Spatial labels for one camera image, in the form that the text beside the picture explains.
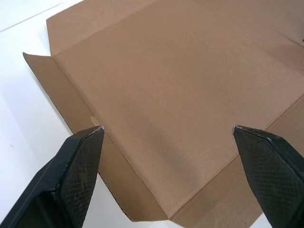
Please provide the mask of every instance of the box side flap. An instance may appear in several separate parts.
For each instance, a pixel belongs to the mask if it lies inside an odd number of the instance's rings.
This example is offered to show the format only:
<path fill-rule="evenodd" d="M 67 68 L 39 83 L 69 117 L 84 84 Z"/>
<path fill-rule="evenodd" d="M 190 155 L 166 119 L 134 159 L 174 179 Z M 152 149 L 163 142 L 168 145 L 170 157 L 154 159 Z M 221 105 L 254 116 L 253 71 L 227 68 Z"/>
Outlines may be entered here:
<path fill-rule="evenodd" d="M 91 111 L 53 57 L 23 56 L 71 131 L 94 127 Z"/>
<path fill-rule="evenodd" d="M 261 214 L 238 156 L 170 220 L 187 228 L 248 228 Z"/>
<path fill-rule="evenodd" d="M 273 45 L 303 49 L 262 1 L 232 19 L 213 2 L 158 1 L 54 56 L 169 217 L 237 156 L 231 126 L 265 129 L 304 93 Z"/>
<path fill-rule="evenodd" d="M 47 19 L 54 55 L 156 0 L 85 0 Z"/>
<path fill-rule="evenodd" d="M 304 96 L 271 124 L 267 131 L 286 139 L 304 157 Z"/>
<path fill-rule="evenodd" d="M 53 57 L 24 53 L 24 58 L 72 132 L 94 126 L 90 109 Z M 104 136 L 99 172 L 122 210 L 133 221 L 167 220 L 153 195 L 107 133 Z"/>
<path fill-rule="evenodd" d="M 137 222 L 168 219 L 107 134 L 104 137 L 99 173 L 130 220 Z"/>

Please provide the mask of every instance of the cardboard panel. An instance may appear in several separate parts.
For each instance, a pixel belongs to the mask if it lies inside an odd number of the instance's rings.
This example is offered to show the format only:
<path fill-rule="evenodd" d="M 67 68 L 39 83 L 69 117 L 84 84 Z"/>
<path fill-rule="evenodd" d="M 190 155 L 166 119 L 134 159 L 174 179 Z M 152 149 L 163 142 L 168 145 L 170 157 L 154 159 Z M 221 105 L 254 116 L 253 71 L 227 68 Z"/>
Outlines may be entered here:
<path fill-rule="evenodd" d="M 106 134 L 99 173 L 123 212 L 132 221 L 167 220 L 168 216 Z"/>
<path fill-rule="evenodd" d="M 238 156 L 170 220 L 187 228 L 245 228 L 261 214 Z"/>
<path fill-rule="evenodd" d="M 267 49 L 295 45 L 268 17 L 210 9 L 161 0 L 55 56 L 169 217 L 237 156 L 233 125 L 266 129 L 304 92 Z"/>
<path fill-rule="evenodd" d="M 47 19 L 51 53 L 56 54 L 156 0 L 85 0 Z"/>

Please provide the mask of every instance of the textured black surface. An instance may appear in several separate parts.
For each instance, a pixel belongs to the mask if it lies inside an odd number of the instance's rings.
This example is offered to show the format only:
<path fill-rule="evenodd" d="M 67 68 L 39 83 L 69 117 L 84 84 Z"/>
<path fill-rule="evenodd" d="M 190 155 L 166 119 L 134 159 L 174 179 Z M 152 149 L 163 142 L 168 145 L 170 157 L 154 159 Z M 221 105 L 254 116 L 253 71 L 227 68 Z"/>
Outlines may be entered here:
<path fill-rule="evenodd" d="M 101 127 L 66 139 L 26 187 L 0 228 L 80 228 L 95 187 L 104 138 Z"/>
<path fill-rule="evenodd" d="M 88 137 L 78 149 L 60 188 L 60 197 L 74 228 L 86 217 L 97 178 L 100 152 L 96 139 Z"/>
<path fill-rule="evenodd" d="M 236 127 L 248 183 L 273 228 L 304 227 L 304 159 L 283 138 Z"/>

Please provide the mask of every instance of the cardboard edge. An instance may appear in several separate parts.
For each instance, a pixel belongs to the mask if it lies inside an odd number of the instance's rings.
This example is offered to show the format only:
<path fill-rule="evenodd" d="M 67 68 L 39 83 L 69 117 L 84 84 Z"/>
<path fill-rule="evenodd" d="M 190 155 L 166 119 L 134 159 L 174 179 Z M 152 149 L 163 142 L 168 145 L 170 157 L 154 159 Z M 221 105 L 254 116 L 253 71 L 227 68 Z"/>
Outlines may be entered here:
<path fill-rule="evenodd" d="M 72 132 L 95 126 L 91 110 L 53 57 L 26 53 L 23 56 Z M 106 132 L 104 136 L 99 174 L 119 207 L 132 221 L 167 220 L 168 216 L 125 156 Z"/>

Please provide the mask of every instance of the white table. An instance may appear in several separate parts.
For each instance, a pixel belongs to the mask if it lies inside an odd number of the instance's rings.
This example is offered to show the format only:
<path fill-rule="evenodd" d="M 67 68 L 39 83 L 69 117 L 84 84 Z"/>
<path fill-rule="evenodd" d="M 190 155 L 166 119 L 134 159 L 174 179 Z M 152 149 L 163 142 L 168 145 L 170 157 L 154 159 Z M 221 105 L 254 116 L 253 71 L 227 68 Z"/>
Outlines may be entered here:
<path fill-rule="evenodd" d="M 23 59 L 22 52 L 50 55 L 46 19 L 80 0 L 49 10 L 28 1 L 36 16 L 0 32 L 0 222 L 5 218 L 35 173 L 71 135 L 61 115 Z M 10 18 L 18 11 L 7 12 Z M 170 222 L 132 223 L 122 213 L 98 176 L 84 228 L 178 228 Z M 270 228 L 261 216 L 252 228 Z"/>

